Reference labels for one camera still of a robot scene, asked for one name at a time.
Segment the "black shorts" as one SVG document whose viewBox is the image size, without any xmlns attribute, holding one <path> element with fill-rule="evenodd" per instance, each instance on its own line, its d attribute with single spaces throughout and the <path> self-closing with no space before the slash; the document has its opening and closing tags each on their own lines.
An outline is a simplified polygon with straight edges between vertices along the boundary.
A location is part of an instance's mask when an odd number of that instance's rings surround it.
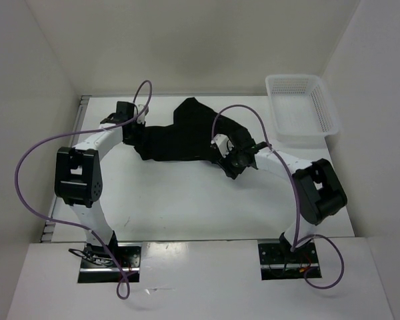
<svg viewBox="0 0 400 320">
<path fill-rule="evenodd" d="M 134 149 L 143 160 L 216 163 L 220 154 L 211 147 L 212 133 L 249 134 L 244 126 L 190 97 L 174 110 L 173 124 L 146 127 Z"/>
</svg>

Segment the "white plastic basket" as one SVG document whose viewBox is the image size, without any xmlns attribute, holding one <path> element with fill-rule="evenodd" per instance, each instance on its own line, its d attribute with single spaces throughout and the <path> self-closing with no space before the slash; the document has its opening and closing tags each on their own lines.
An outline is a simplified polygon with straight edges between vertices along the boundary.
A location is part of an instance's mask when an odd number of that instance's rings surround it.
<svg viewBox="0 0 400 320">
<path fill-rule="evenodd" d="M 316 75 L 268 75 L 265 86 L 276 139 L 291 145 L 315 145 L 339 133 L 335 103 Z"/>
</svg>

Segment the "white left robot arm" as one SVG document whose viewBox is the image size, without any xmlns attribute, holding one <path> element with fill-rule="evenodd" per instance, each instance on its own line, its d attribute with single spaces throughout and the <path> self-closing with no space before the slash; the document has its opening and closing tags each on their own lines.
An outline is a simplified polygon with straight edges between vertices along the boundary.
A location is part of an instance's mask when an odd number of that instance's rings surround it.
<svg viewBox="0 0 400 320">
<path fill-rule="evenodd" d="M 100 122 L 98 130 L 72 147 L 57 151 L 54 191 L 87 227 L 86 248 L 74 255 L 98 266 L 115 266 L 120 257 L 117 236 L 100 204 L 103 192 L 101 160 L 115 146 L 134 145 L 142 136 L 144 105 L 119 101 L 116 111 Z"/>
</svg>

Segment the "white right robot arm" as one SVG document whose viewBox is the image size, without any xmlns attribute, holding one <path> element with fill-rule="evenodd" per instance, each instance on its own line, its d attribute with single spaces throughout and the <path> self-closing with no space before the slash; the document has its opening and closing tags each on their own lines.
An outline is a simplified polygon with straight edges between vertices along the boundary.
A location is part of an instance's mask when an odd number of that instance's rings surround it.
<svg viewBox="0 0 400 320">
<path fill-rule="evenodd" d="M 279 237 L 279 254 L 286 262 L 296 261 L 302 247 L 314 238 L 316 226 L 347 204 L 345 191 L 326 159 L 310 161 L 277 151 L 266 142 L 256 143 L 245 129 L 231 135 L 216 134 L 211 148 L 217 154 L 217 164 L 232 179 L 251 167 L 290 182 L 295 222 Z"/>
</svg>

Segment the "aluminium frame rail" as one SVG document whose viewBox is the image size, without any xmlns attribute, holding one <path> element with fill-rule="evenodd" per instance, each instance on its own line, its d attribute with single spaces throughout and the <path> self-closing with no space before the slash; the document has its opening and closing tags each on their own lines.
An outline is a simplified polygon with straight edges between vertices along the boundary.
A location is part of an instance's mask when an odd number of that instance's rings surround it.
<svg viewBox="0 0 400 320">
<path fill-rule="evenodd" d="M 84 114 L 86 112 L 86 108 L 88 106 L 90 100 L 89 95 L 84 95 L 81 97 L 75 122 L 72 128 L 72 132 L 80 131 L 83 120 L 84 120 Z M 70 187 L 64 187 L 63 184 L 65 182 L 70 182 L 71 180 L 71 155 L 76 154 L 75 151 L 71 151 L 71 146 L 74 141 L 74 135 L 69 136 L 69 144 L 68 146 L 65 147 L 60 147 L 57 151 L 56 154 L 56 165 L 55 165 L 55 180 L 53 184 L 53 190 L 54 190 L 54 198 L 51 203 L 51 207 L 48 213 L 49 219 L 46 220 L 40 242 L 41 243 L 50 243 L 52 242 L 54 230 L 56 227 L 56 221 L 58 220 L 57 217 L 55 217 L 55 212 L 57 210 L 57 205 L 60 199 L 62 199 L 62 195 L 66 195 L 69 190 L 71 189 Z"/>
</svg>

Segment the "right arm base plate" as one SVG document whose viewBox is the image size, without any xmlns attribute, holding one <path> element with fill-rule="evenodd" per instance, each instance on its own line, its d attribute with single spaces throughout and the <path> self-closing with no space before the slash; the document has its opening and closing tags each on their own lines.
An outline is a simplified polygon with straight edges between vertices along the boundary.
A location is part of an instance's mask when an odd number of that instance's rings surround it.
<svg viewBox="0 0 400 320">
<path fill-rule="evenodd" d="M 278 240 L 259 241 L 261 280 L 322 278 L 316 246 L 309 242 L 296 253 L 284 252 Z"/>
</svg>

